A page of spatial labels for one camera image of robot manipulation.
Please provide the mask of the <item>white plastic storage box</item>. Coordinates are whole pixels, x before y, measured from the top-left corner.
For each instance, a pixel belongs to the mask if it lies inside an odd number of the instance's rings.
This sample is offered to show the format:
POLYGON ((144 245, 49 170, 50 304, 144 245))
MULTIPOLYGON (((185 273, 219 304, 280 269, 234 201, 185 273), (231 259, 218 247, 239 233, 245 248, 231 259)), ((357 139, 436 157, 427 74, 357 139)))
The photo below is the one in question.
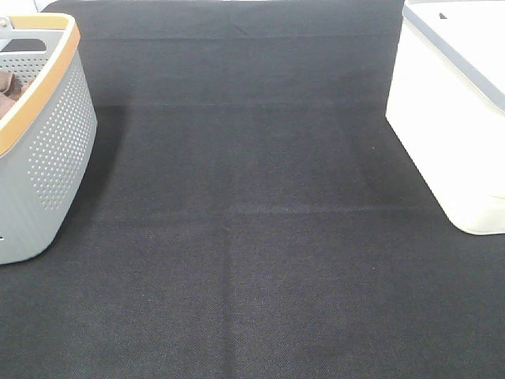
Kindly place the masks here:
POLYGON ((503 2, 405 2, 386 117, 458 229, 503 233, 503 2))

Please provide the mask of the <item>brown towel in basket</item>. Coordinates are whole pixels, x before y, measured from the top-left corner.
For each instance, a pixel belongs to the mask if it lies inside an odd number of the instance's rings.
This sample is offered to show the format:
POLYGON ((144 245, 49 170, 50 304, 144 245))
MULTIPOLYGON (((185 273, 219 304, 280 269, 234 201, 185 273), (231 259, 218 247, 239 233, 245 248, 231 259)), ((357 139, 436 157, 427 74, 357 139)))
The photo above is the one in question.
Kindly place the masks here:
POLYGON ((1 101, 0 101, 0 118, 3 118, 13 105, 27 91, 32 81, 22 84, 16 79, 14 73, 10 71, 1 72, 1 101))

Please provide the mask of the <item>grey perforated laundry basket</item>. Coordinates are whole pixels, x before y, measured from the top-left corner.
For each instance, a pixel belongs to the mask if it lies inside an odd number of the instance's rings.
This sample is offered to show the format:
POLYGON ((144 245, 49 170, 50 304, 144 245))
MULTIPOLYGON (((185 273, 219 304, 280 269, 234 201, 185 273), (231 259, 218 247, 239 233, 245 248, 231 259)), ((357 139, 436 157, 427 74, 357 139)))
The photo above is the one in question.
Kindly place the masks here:
POLYGON ((1 262, 25 261, 54 240, 86 171, 97 118, 80 60, 80 32, 64 13, 5 15, 1 53, 27 91, 1 118, 1 262))

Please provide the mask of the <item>black table cloth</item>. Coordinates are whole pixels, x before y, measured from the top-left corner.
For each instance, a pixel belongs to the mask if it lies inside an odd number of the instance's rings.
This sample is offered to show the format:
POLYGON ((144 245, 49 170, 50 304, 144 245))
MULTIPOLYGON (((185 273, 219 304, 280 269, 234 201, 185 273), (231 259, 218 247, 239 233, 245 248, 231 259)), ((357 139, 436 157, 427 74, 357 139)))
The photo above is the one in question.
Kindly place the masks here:
POLYGON ((504 238, 388 125, 400 1, 57 1, 98 128, 1 268, 4 378, 501 378, 504 238))

